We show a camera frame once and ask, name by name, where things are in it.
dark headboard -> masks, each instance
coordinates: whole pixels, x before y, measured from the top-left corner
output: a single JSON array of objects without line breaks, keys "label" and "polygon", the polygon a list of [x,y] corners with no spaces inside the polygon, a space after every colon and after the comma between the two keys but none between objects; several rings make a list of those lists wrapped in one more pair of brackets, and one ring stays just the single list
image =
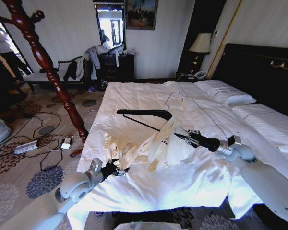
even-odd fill
[{"label": "dark headboard", "polygon": [[288,116],[288,48],[226,44],[212,79]]}]

white duvet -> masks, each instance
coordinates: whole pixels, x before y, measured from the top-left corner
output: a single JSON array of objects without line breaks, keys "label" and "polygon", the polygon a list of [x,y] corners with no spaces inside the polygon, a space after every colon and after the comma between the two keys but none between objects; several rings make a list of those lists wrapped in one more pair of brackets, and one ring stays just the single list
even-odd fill
[{"label": "white duvet", "polygon": [[[288,178],[288,160],[282,157],[263,136],[249,126],[229,107],[214,101],[192,83],[164,84],[110,83],[102,105],[85,142],[78,171],[89,169],[93,158],[99,157],[104,165],[104,134],[124,136],[141,144],[155,131],[124,118],[119,109],[167,109],[182,121],[181,126],[200,130],[206,137],[225,140],[239,135],[264,163],[279,170]],[[153,127],[160,128],[165,120],[153,116],[130,115]],[[239,170],[203,147],[180,165],[159,167],[153,172],[147,164],[132,164],[125,177],[108,177],[83,200],[73,206],[68,217],[73,229],[83,229],[89,211],[144,212],[172,209],[181,206],[218,207],[228,196],[229,204],[238,219],[260,198],[239,175]]]}]

floor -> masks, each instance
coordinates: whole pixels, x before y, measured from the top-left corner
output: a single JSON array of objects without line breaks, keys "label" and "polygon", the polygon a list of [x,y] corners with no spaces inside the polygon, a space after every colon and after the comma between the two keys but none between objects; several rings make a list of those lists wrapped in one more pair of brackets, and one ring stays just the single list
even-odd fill
[{"label": "floor", "polygon": [[[62,102],[52,89],[36,86],[32,93],[24,85],[22,90],[28,97],[0,114],[0,118],[13,129],[7,141],[0,144],[0,225],[35,198],[55,188],[67,174],[76,171],[80,155],[71,158],[69,154],[83,146],[76,129],[69,124]],[[104,92],[86,92],[76,88],[69,88],[68,92],[89,130]],[[55,149],[65,136],[70,135],[73,135],[70,149],[49,152],[48,148]],[[33,139],[37,139],[37,149],[26,154],[13,154],[17,145]],[[91,212],[85,229],[112,230],[120,223],[131,221],[174,222],[183,228],[199,230],[268,229],[252,209],[239,220],[230,220],[230,217],[233,214],[225,200],[220,208],[180,207],[140,214]],[[70,230],[68,219],[65,217],[56,229]]]}]

carved wooden post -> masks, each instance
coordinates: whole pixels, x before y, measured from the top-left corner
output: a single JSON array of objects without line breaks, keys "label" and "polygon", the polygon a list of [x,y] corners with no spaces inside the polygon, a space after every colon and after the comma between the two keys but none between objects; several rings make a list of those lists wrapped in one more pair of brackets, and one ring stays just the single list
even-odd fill
[{"label": "carved wooden post", "polygon": [[12,20],[9,21],[9,19],[1,19],[6,20],[7,23],[14,24],[18,29],[21,30],[24,38],[29,42],[31,46],[35,59],[39,65],[46,70],[47,78],[52,82],[57,96],[63,101],[64,108],[67,110],[73,125],[78,130],[79,136],[82,138],[82,142],[84,143],[88,135],[88,131],[85,129],[83,120],[79,115],[75,105],[71,102],[69,95],[60,83],[60,78],[53,69],[52,60],[39,42],[39,37],[35,32],[34,23],[39,22],[42,18],[44,18],[43,12],[37,11],[30,18],[25,13],[21,0],[2,1],[6,4],[9,12],[11,13]]}]

framed painting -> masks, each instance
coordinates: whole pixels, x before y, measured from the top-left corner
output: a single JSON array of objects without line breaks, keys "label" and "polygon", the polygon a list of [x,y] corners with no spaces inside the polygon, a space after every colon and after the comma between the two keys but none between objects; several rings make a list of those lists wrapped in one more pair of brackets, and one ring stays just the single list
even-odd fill
[{"label": "framed painting", "polygon": [[126,0],[126,28],[154,30],[158,0]]}]

